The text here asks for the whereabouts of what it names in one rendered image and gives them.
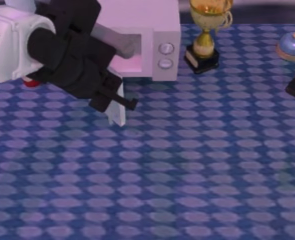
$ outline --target blue patterned tablecloth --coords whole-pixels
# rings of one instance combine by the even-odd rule
[[[0,240],[295,239],[295,63],[274,51],[289,31],[235,25],[220,68],[126,80],[123,128],[53,86],[0,84]]]

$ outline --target trophy handle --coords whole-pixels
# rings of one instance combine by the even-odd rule
[[[228,27],[230,27],[232,25],[232,23],[233,23],[233,15],[232,15],[231,11],[227,11],[224,15],[225,15],[224,16],[224,21],[221,24],[221,26],[218,26],[215,29],[215,33],[217,33],[221,29],[228,28]]]

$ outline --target trophy stem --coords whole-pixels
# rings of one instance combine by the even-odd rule
[[[195,39],[193,51],[200,58],[210,58],[214,54],[214,40],[209,29],[203,29],[203,32]]]

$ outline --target blue dome object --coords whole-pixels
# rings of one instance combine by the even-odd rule
[[[281,58],[295,61],[295,32],[285,34],[279,41],[276,51]]]

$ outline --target red object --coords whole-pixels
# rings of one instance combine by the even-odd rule
[[[23,82],[24,82],[24,85],[28,88],[35,88],[41,84],[39,81],[36,81],[33,79],[31,81],[23,81]]]

